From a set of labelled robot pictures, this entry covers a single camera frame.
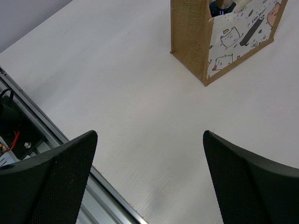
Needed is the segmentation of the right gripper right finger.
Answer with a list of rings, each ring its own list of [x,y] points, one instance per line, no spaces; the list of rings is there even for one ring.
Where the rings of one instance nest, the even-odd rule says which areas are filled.
[[[297,224],[299,170],[206,130],[203,147],[225,224]]]

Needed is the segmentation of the orange bottle blue cap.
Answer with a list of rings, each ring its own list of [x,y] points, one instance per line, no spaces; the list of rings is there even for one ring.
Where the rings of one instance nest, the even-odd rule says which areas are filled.
[[[209,4],[212,17],[231,13],[235,7],[236,2],[233,0],[214,0]]]

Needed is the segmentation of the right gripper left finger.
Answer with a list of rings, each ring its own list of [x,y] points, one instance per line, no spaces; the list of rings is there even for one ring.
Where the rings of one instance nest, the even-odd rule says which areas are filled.
[[[39,155],[0,168],[2,224],[74,224],[97,146],[90,130]]]

